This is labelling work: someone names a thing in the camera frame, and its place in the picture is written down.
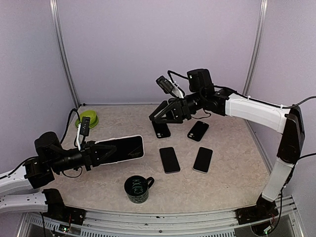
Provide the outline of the large black phone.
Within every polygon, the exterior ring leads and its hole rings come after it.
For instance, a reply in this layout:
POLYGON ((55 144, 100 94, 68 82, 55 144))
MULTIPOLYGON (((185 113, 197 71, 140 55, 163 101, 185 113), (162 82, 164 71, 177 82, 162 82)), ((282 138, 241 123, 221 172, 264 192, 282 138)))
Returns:
POLYGON ((106 164, 139 159, 145 154, 144 141, 141 135, 107 140, 102 143, 114 145, 117 148, 117 151, 107 160, 106 164))

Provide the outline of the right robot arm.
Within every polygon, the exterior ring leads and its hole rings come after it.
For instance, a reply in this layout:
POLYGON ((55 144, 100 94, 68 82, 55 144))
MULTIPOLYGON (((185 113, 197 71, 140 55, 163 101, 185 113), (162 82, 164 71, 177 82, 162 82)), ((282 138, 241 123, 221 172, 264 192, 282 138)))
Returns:
POLYGON ((126 146, 89 175, 93 209, 132 213, 188 213, 253 206, 263 219, 300 157, 305 139, 299 108, 285 109, 207 88, 173 105, 116 105, 97 109, 96 141, 140 135, 140 158, 122 161, 126 146), (251 121, 280 133, 269 173, 248 132, 251 121))

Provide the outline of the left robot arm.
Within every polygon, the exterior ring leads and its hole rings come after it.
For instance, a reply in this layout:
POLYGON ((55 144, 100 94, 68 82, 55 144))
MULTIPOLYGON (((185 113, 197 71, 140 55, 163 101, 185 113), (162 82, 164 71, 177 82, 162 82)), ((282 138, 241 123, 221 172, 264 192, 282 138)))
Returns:
POLYGON ((65 150, 55 132, 49 131, 35 140, 37 156, 21 162, 0 177, 0 211, 52 213, 63 220, 69 215, 57 189, 41 187, 54 181, 54 175, 66 170, 87 170, 97 167, 113 155, 117 148, 95 141, 84 142, 65 150))

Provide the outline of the black phone case middle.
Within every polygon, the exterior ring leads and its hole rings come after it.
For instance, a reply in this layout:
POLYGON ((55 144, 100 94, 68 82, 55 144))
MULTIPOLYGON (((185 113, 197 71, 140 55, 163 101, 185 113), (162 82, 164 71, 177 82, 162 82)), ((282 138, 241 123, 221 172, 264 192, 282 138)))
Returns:
POLYGON ((156 123, 152 121, 152 125, 158 139, 167 138, 171 136, 170 130, 165 123, 156 123))

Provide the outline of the black phone case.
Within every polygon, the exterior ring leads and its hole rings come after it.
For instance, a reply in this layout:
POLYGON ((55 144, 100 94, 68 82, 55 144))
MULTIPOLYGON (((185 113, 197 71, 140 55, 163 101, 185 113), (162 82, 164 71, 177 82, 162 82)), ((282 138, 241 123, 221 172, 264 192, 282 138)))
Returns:
POLYGON ((191 128, 191 130, 188 132, 187 137, 189 139, 199 142, 203 138, 208 128, 209 124, 203 121, 197 121, 191 128))
POLYGON ((167 138, 171 136, 170 130, 165 123, 156 123, 152 121, 152 125, 158 139, 167 138))

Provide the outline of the black phone case right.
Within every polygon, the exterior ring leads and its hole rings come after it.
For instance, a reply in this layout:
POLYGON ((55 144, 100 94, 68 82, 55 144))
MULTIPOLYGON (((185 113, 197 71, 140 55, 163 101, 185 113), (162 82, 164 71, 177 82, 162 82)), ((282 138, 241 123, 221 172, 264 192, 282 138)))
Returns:
POLYGON ((191 130, 188 132, 187 137, 189 139, 199 142, 203 138, 208 128, 209 124, 203 121, 197 121, 191 128, 191 130))

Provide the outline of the purple edged black phone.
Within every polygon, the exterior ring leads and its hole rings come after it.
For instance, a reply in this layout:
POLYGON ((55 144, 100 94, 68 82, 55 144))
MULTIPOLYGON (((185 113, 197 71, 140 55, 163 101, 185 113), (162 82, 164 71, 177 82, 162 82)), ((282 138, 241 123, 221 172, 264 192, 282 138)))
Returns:
POLYGON ((159 153, 166 174, 180 172, 181 168, 173 147, 160 148, 159 153))

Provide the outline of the silver edged black phone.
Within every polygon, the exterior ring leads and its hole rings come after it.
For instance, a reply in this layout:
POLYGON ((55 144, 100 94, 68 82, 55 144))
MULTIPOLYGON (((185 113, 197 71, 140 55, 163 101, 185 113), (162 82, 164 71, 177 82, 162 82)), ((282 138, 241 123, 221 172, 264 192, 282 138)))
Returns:
POLYGON ((210 167, 212 155, 213 151, 211 149, 200 147, 193 165, 193 170, 201 173, 207 173, 210 167))

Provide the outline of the green plastic bowl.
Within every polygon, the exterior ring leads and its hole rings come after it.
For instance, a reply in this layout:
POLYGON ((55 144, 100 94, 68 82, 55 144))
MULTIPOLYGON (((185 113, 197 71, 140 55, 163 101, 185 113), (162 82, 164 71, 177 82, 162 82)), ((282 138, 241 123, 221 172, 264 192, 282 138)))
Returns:
POLYGON ((94 110, 87 110, 87 111, 84 111, 80 114, 80 118, 89 117, 90 123, 95 120, 96 116, 97 116, 97 113, 94 110))

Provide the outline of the green plastic plate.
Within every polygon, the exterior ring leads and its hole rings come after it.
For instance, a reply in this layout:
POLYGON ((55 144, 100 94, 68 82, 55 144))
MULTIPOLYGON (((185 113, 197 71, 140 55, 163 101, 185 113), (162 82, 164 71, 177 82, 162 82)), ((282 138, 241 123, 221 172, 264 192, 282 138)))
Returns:
MULTIPOLYGON (((89 124, 89 128, 90 129, 94 128, 98 124, 98 122, 99 122, 99 118, 98 116, 96 116, 95 120, 89 124)), ((75 127, 78 127, 78 125, 79 125, 79 120, 77 119, 75 122, 75 127)))

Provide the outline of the black mug green print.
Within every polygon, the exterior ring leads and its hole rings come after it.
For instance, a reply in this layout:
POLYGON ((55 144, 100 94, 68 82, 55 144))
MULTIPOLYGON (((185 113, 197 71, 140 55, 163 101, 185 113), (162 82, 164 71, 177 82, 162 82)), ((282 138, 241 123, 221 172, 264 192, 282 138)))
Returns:
POLYGON ((124 190, 129 200, 136 204, 144 203, 149 197, 149 189, 155 182, 153 177, 134 175, 126 179, 124 190))

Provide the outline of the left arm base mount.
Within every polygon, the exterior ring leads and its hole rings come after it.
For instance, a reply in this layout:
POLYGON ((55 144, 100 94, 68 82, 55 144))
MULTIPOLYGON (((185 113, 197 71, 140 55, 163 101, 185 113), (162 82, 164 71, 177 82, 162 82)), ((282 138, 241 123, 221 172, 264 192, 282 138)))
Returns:
POLYGON ((43 213, 45 217, 68 224, 83 225, 86 210, 66 206, 57 189, 44 189, 42 193, 45 195, 45 204, 48 206, 47 211, 43 213))

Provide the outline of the front aluminium rail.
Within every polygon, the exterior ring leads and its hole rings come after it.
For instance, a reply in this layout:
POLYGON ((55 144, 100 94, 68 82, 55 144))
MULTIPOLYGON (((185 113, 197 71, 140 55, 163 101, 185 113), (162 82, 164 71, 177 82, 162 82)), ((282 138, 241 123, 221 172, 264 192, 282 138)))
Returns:
POLYGON ((291 196, 276 200, 275 217, 240 222, 233 209, 192 213, 143 214, 88 210, 80 224, 42 218, 36 213, 22 216, 19 237, 304 237, 296 205, 291 196))

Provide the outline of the left aluminium frame post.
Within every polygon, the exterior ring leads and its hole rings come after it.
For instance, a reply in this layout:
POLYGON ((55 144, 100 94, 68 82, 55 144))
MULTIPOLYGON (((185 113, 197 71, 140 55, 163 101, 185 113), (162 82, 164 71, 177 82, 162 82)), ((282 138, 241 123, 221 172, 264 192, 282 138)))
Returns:
POLYGON ((66 48, 64 45, 61 21, 60 21, 59 11, 58 11, 58 1, 50 0, 49 5, 50 5, 52 21, 54 25, 55 35, 57 39, 58 50, 61 57, 62 67, 63 67, 65 77, 66 77, 66 82, 70 91, 70 95, 71 95, 74 107, 78 109, 80 107, 80 100, 79 100, 79 96, 75 87, 75 83, 72 78, 71 69, 70 69, 70 65, 69 65, 69 61, 68 61, 68 57, 66 53, 66 48))

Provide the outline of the aluminium frame post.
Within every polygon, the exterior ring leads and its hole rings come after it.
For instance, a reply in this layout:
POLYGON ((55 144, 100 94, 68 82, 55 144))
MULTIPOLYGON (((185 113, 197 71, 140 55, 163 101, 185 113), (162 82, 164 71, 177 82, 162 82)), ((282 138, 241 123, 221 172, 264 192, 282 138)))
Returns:
POLYGON ((55 35, 57 39, 58 50, 61 57, 62 67, 63 67, 65 77, 66 77, 66 82, 70 91, 70 95, 71 95, 74 107, 78 109, 80 107, 80 100, 79 100, 79 96, 75 87, 75 83, 72 78, 71 69, 70 69, 70 65, 69 65, 69 61, 68 61, 68 57, 66 53, 66 48, 64 45, 61 21, 60 21, 59 11, 58 11, 58 1, 50 0, 49 5, 50 5, 52 21, 54 25, 55 35))
POLYGON ((249 95, 249 92, 251 89, 251 84, 253 81, 255 68, 256 68, 258 57, 259 57, 260 45, 261 45, 261 40, 262 40, 262 36, 264 32, 264 25, 266 21, 268 2, 269 2, 268 0, 261 0, 261 4, 260 4, 258 23, 257 23, 254 45, 252 48, 252 53, 251 53, 251 58, 250 58, 250 64, 248 67, 245 84, 241 93, 242 95, 246 97, 249 95))

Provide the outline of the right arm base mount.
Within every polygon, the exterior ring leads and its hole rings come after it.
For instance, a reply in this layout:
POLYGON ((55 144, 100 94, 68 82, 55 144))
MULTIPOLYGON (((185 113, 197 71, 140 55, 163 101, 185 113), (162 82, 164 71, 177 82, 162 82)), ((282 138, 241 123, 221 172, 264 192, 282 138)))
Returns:
POLYGON ((278 216, 279 212, 275 202, 265 202, 253 206, 238 208, 236 210, 239 225, 248 224, 278 216))

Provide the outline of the right aluminium frame post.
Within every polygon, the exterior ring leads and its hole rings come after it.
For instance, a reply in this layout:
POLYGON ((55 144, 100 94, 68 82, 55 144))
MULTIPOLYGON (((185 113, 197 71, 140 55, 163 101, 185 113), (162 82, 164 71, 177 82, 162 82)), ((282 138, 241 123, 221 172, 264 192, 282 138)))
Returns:
POLYGON ((262 40, 262 36, 264 32, 264 25, 266 21, 268 2, 269 2, 268 0, 261 0, 261 4, 260 4, 258 23, 257 23, 254 45, 252 48, 252 53, 251 53, 251 58, 250 58, 250 64, 248 67, 245 84, 241 93, 242 95, 246 97, 249 95, 249 92, 251 89, 251 84, 253 81, 255 68, 256 68, 258 57, 259 57, 260 45, 261 45, 261 40, 262 40))

